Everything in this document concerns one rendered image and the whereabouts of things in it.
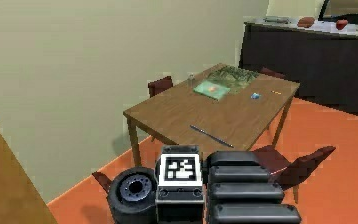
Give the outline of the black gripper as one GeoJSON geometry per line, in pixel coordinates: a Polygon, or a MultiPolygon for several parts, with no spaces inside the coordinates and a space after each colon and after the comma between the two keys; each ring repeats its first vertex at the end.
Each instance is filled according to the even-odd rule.
{"type": "Polygon", "coordinates": [[[116,224],[157,224],[154,171],[134,167],[112,181],[107,201],[116,224]]]}

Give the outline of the dark kitchen counter cabinet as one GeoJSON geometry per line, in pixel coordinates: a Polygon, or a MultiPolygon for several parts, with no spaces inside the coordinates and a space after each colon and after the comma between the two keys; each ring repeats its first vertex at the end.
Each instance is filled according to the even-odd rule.
{"type": "Polygon", "coordinates": [[[299,98],[358,114],[358,37],[247,22],[239,66],[282,73],[299,98]]]}

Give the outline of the black pen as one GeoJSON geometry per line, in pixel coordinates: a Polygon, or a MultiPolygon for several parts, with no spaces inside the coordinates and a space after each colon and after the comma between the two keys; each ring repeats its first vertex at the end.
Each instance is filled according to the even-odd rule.
{"type": "Polygon", "coordinates": [[[227,143],[226,141],[224,141],[224,140],[222,140],[222,139],[220,139],[220,138],[218,138],[218,137],[216,137],[216,136],[213,136],[213,135],[207,133],[206,131],[204,131],[203,129],[200,129],[200,128],[197,127],[197,126],[190,125],[190,128],[193,129],[193,130],[195,130],[195,131],[197,131],[197,132],[199,132],[199,133],[201,133],[201,134],[203,134],[203,135],[206,135],[206,136],[210,137],[210,138],[213,139],[214,141],[216,141],[216,142],[218,142],[218,143],[220,143],[220,144],[222,144],[222,145],[224,145],[224,146],[227,146],[227,147],[230,147],[230,148],[234,148],[234,146],[233,146],[232,144],[229,144],[229,143],[227,143]]]}

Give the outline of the brown wooden table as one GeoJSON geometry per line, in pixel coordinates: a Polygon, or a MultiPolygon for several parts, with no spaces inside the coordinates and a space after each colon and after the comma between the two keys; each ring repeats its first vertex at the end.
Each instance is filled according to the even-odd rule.
{"type": "MultiPolygon", "coordinates": [[[[195,86],[211,72],[223,68],[219,63],[195,76],[195,86]]],[[[168,144],[195,144],[204,153],[215,150],[249,150],[275,117],[280,121],[272,143],[276,144],[299,85],[264,74],[246,88],[216,101],[202,96],[183,81],[123,112],[127,118],[134,164],[141,164],[139,129],[168,144]],[[251,99],[253,93],[261,95],[251,99]],[[194,125],[234,148],[224,146],[190,128],[194,125]]]]}

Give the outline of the brown wooden door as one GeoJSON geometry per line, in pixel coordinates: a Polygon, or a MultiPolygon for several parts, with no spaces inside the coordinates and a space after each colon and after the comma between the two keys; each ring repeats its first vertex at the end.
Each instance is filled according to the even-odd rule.
{"type": "Polygon", "coordinates": [[[58,224],[1,133],[0,224],[58,224]]]}

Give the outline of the green book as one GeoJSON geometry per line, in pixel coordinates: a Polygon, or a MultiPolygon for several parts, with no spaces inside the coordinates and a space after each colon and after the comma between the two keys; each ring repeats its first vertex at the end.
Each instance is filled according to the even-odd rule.
{"type": "Polygon", "coordinates": [[[199,85],[197,85],[193,91],[195,93],[207,96],[214,100],[222,99],[227,93],[230,92],[228,87],[212,83],[210,81],[203,81],[199,85]]]}

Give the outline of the green leafy placemat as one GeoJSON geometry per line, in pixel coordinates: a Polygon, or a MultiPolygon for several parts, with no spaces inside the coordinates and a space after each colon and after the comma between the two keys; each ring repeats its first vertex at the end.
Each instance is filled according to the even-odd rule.
{"type": "Polygon", "coordinates": [[[238,93],[246,88],[259,76],[258,72],[226,66],[211,72],[207,80],[230,89],[231,93],[238,93]]]}

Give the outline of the grey flat tray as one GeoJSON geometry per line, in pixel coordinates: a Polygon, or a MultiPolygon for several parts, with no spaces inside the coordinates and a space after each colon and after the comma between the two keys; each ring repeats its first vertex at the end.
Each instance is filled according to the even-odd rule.
{"type": "Polygon", "coordinates": [[[277,23],[277,24],[290,24],[291,20],[289,17],[278,17],[278,16],[268,16],[263,19],[266,23],[277,23]]]}

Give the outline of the brown bread loaf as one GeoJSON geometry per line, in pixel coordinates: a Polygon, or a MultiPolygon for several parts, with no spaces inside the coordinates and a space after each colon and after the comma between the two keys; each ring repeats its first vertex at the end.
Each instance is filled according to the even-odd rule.
{"type": "Polygon", "coordinates": [[[314,22],[315,19],[313,17],[303,17],[298,21],[297,26],[302,28],[309,28],[314,24],[314,22]]]}

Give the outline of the black framed window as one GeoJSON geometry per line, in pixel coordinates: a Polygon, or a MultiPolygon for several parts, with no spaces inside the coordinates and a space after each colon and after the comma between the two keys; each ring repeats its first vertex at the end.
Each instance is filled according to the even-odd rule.
{"type": "Polygon", "coordinates": [[[318,20],[347,20],[351,24],[358,24],[358,0],[324,0],[318,20]]]}

